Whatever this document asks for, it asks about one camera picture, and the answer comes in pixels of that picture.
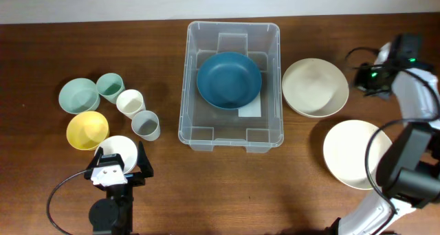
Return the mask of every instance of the gray plastic bin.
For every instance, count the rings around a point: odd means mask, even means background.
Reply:
[[[238,110],[207,103],[197,89],[197,71],[221,52],[247,55],[260,68],[261,115],[239,116]],[[273,23],[195,21],[188,26],[184,83],[181,92],[179,139],[193,150],[243,146],[249,153],[266,153],[284,140],[281,101],[280,30]]]

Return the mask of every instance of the yellow bowl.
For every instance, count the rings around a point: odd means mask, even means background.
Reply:
[[[78,150],[94,150],[109,136],[109,123],[96,111],[76,115],[67,126],[67,141]]]

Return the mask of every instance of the teal cup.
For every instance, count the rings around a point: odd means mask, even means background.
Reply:
[[[99,106],[100,98],[93,81],[77,78],[64,85],[58,102],[66,112],[79,114],[84,111],[95,111]]]
[[[116,100],[118,99],[119,94],[125,90],[125,86],[121,76],[110,73],[99,78],[96,83],[96,89],[102,97],[111,103],[116,104]]]

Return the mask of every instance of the blue bowl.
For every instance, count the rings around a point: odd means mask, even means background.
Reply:
[[[237,109],[260,93],[261,73],[254,61],[243,54],[220,53],[200,67],[197,88],[208,103],[222,109]]]

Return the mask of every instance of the brown tabletop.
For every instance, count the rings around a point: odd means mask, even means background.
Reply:
[[[440,67],[440,14],[299,16],[226,21],[273,22],[281,31],[282,72],[303,58],[344,68],[357,46],[381,47],[400,32],[423,35],[421,59]],[[57,234],[45,215],[47,196],[64,178],[84,169],[91,151],[72,148],[65,130],[73,115],[58,105],[72,78],[115,72],[141,91],[160,118],[162,134],[144,143],[155,176],[134,189],[133,228],[140,234],[276,234],[322,229],[354,210],[366,196],[326,169],[322,143],[338,122],[375,125],[399,118],[399,106],[363,98],[351,89],[346,106],[324,119],[303,117],[284,102],[284,143],[265,154],[217,147],[196,152],[177,137],[190,21],[127,21],[0,25],[0,224],[2,234]],[[350,65],[373,62],[355,53]],[[114,104],[97,109],[111,135],[140,138]],[[399,127],[386,133],[392,139]],[[88,213],[105,193],[82,177],[66,183],[52,202],[56,222],[90,234]],[[440,207],[429,205],[391,228],[402,234],[438,234]]]

